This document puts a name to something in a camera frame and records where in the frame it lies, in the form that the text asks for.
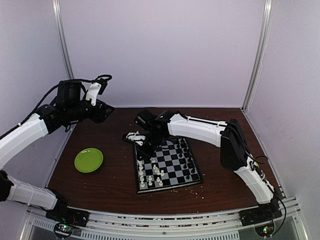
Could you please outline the black white chessboard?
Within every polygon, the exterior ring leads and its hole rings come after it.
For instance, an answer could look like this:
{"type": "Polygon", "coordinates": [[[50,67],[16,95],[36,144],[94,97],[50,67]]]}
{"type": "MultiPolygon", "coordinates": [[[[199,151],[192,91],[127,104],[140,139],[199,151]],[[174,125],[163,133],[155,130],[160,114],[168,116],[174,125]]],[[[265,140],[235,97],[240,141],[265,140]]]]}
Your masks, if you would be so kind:
{"type": "Polygon", "coordinates": [[[185,137],[162,141],[151,157],[133,146],[136,189],[138,194],[202,184],[197,161],[185,137]]]}

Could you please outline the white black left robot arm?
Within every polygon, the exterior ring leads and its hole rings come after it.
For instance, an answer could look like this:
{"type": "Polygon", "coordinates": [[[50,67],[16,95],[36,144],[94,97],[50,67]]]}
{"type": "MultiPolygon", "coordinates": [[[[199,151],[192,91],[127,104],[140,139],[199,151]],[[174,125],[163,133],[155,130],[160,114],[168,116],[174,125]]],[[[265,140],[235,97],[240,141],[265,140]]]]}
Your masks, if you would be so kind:
{"type": "Polygon", "coordinates": [[[104,122],[114,107],[98,99],[112,79],[109,74],[93,80],[61,80],[42,97],[52,91],[57,94],[49,104],[40,100],[27,117],[0,137],[0,200],[14,201],[42,208],[61,222],[72,218],[68,201],[57,191],[41,188],[17,180],[4,170],[5,165],[18,153],[37,140],[52,134],[60,127],[69,130],[86,119],[96,124],[104,122]]]}

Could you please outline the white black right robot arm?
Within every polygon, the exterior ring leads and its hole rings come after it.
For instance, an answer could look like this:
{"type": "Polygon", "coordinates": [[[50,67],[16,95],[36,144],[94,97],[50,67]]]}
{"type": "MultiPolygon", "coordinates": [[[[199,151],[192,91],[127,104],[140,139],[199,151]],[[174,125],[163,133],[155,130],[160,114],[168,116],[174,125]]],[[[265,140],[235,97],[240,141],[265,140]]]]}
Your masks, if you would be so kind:
{"type": "Polygon", "coordinates": [[[184,115],[180,111],[165,110],[155,115],[144,109],[135,117],[135,123],[145,130],[126,135],[126,139],[139,145],[139,150],[151,156],[163,140],[171,136],[196,139],[220,148],[220,164],[223,168],[236,173],[254,194],[258,207],[256,216],[266,221],[270,217],[282,215],[279,204],[281,198],[267,180],[252,156],[239,122],[214,121],[184,115]]]}

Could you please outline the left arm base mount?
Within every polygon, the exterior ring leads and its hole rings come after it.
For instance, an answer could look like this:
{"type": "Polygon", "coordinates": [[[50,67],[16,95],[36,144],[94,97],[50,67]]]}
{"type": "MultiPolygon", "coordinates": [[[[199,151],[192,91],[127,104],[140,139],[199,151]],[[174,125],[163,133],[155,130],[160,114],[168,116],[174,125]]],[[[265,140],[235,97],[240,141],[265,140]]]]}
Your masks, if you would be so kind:
{"type": "Polygon", "coordinates": [[[64,215],[55,210],[45,210],[45,212],[46,218],[56,221],[53,227],[53,233],[59,239],[66,239],[73,234],[78,234],[81,228],[87,226],[90,216],[88,211],[69,207],[64,215]]]}

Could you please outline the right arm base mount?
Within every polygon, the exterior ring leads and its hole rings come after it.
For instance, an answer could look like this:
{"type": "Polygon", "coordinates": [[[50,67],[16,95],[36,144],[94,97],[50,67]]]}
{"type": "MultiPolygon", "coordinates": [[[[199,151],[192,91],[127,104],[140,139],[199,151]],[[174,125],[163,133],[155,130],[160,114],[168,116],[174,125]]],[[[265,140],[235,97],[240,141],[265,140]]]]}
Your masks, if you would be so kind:
{"type": "Polygon", "coordinates": [[[261,210],[252,208],[239,212],[240,221],[243,227],[254,226],[255,233],[262,238],[270,238],[276,232],[274,220],[282,216],[281,210],[261,210]]]}

